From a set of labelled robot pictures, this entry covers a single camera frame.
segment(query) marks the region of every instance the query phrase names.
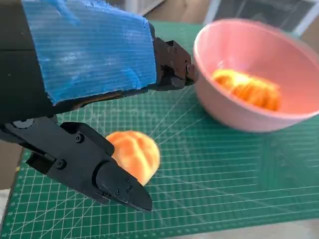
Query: blue tape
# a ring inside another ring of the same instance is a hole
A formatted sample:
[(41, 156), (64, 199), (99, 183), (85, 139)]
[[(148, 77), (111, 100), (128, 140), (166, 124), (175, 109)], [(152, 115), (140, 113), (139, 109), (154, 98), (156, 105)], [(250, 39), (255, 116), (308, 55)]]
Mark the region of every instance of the blue tape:
[(102, 0), (22, 0), (52, 103), (156, 82), (148, 21)]

